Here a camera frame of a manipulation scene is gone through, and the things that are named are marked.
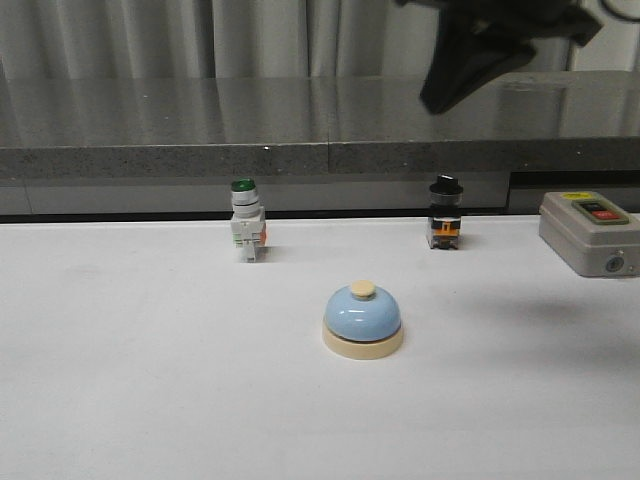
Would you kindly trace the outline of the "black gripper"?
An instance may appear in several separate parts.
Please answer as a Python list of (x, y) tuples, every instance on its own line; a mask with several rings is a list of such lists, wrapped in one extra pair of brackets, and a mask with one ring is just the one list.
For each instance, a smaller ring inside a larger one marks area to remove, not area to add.
[(576, 1), (413, 1), (442, 10), (431, 66), (420, 98), (430, 113), (445, 113), (485, 84), (529, 64), (530, 43), (483, 44), (474, 20), (528, 38), (568, 38), (587, 45), (602, 23)]

